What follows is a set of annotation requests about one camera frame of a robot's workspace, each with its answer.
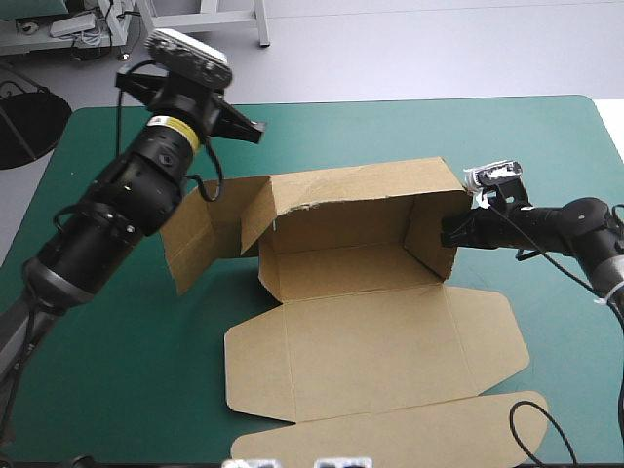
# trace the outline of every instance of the zip tie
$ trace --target zip tie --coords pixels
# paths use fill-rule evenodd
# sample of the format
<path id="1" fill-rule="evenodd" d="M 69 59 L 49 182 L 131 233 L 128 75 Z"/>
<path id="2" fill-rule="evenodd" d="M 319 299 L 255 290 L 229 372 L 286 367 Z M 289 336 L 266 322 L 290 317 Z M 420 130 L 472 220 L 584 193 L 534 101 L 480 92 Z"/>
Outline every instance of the zip tie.
<path id="1" fill-rule="evenodd" d="M 605 297 L 603 297 L 602 299 L 594 299 L 594 302 L 596 302 L 598 305 L 607 305 L 608 302 L 611 300 L 611 297 L 615 293 L 617 293 L 617 290 L 619 290 L 623 286 L 624 286 L 624 280 L 620 281 L 617 285 L 611 288 L 611 291 L 609 291 Z"/>

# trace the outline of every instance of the cardboard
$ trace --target cardboard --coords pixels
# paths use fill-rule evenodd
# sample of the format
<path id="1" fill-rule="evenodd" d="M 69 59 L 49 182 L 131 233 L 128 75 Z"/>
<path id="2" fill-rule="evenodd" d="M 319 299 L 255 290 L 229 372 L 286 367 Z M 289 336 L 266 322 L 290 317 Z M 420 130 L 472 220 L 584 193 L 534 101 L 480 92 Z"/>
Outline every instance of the cardboard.
<path id="1" fill-rule="evenodd" d="M 292 422 L 474 397 L 528 364 L 505 297 L 443 285 L 289 302 L 225 349 L 228 406 Z"/>
<path id="2" fill-rule="evenodd" d="M 509 408 L 543 401 L 477 397 L 528 353 L 501 294 L 444 285 L 455 250 L 440 244 L 441 220 L 471 199 L 441 158 L 227 183 L 233 199 L 231 187 L 215 204 L 188 197 L 163 239 L 179 291 L 216 258 L 257 254 L 260 282 L 282 302 L 226 334 L 226 397 L 297 424 L 240 438 L 234 456 L 295 468 L 339 455 L 376 466 L 524 460 Z M 518 427 L 537 449 L 541 417 Z"/>
<path id="3" fill-rule="evenodd" d="M 539 394 L 521 392 L 304 422 L 242 436 L 232 457 L 276 458 L 290 468 L 309 468 L 319 456 L 367 456 L 378 468 L 512 467 L 527 458 L 509 431 L 509 408 L 519 400 L 546 408 Z M 515 420 L 526 446 L 538 447 L 546 419 L 522 408 Z"/>

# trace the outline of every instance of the white cable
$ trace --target white cable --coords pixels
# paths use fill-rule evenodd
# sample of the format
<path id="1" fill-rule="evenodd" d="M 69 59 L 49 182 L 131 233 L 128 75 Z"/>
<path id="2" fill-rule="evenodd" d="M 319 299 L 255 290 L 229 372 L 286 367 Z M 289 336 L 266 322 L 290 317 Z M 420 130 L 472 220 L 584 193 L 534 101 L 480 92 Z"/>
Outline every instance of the white cable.
<path id="1" fill-rule="evenodd" d="M 611 299 L 611 297 L 617 293 L 617 290 L 619 290 L 620 288 L 622 288 L 624 286 L 624 280 L 620 281 L 617 285 L 615 285 L 613 288 L 611 288 L 611 291 L 609 291 L 605 297 L 603 297 L 602 299 L 594 299 L 594 302 L 596 302 L 599 305 L 607 305 L 609 300 Z"/>
<path id="2" fill-rule="evenodd" d="M 87 15 L 88 13 L 90 12 L 79 13 L 78 15 L 74 15 L 73 18 Z M 96 19 L 96 27 L 88 29 L 86 31 L 65 34 L 59 36 L 58 39 L 73 40 L 75 43 L 82 42 L 87 46 L 98 47 L 101 44 L 101 40 L 104 35 L 104 29 L 101 26 L 103 23 L 103 19 Z"/>

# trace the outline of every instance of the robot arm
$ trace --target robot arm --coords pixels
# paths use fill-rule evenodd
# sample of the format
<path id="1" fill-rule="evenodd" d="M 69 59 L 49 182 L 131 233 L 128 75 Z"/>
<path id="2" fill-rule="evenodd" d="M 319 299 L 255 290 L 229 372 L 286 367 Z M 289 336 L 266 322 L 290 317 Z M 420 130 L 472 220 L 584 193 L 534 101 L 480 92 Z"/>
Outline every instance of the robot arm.
<path id="1" fill-rule="evenodd" d="M 561 208 L 536 208 L 528 201 L 517 162 L 502 161 L 466 171 L 478 208 L 443 221 L 445 247 L 500 247 L 573 256 L 600 297 L 624 310 L 624 225 L 597 198 Z M 521 254 L 526 259 L 540 254 Z"/>

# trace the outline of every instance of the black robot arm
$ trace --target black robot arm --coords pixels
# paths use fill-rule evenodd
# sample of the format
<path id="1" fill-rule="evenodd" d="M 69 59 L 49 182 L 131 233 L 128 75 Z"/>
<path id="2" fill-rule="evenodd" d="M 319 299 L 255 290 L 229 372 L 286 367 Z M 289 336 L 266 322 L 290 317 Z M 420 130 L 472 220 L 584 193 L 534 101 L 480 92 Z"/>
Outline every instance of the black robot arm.
<path id="1" fill-rule="evenodd" d="M 536 208 L 522 186 L 520 165 L 494 163 L 467 172 L 467 187 L 480 206 L 443 221 L 446 247 L 533 251 L 574 257 L 601 297 L 624 310 L 624 226 L 615 210 L 597 198 L 581 198 L 561 208 Z"/>
<path id="2" fill-rule="evenodd" d="M 150 63 L 167 75 L 135 75 L 134 67 L 120 71 L 117 86 L 151 118 L 80 200 L 57 213 L 57 233 L 24 264 L 23 293 L 0 315 L 0 443 L 26 358 L 59 316 L 90 301 L 135 245 L 171 217 L 194 178 L 187 171 L 201 144 L 215 159 L 211 137 L 258 143 L 263 133 L 263 124 L 223 100 L 232 74 L 221 52 L 167 29 L 153 31 L 146 46 Z"/>

